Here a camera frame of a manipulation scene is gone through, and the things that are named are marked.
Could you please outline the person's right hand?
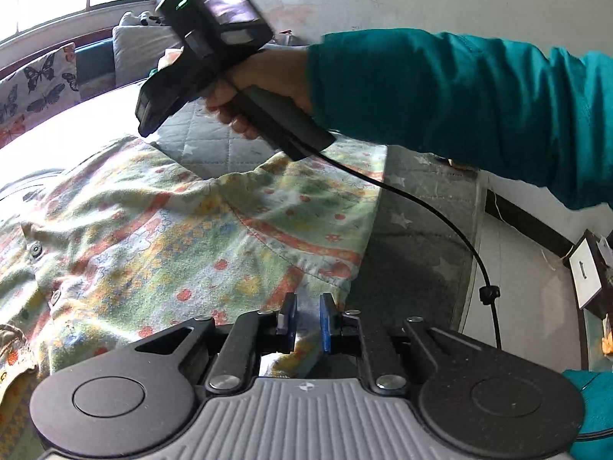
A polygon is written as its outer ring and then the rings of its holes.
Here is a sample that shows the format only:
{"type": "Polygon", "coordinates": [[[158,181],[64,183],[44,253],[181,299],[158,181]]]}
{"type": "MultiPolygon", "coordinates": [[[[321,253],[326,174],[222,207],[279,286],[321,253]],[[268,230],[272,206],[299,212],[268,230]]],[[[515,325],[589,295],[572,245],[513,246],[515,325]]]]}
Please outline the person's right hand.
{"type": "Polygon", "coordinates": [[[213,86],[200,94],[206,109],[221,123],[246,139],[256,139],[258,130],[241,113],[229,105],[238,90],[255,86],[289,98],[312,117],[314,108],[308,85],[308,53],[311,47],[270,46],[229,70],[213,86]]]}

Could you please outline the teal sleeved right forearm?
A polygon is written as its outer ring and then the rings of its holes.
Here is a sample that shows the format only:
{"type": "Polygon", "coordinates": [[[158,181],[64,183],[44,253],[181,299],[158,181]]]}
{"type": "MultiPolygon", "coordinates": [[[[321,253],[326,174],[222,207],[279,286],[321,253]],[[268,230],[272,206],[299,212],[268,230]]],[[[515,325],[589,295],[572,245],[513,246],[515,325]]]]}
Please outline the teal sleeved right forearm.
{"type": "Polygon", "coordinates": [[[308,49],[320,126],[543,187],[571,210],[612,200],[612,60],[419,29],[308,49]]]}

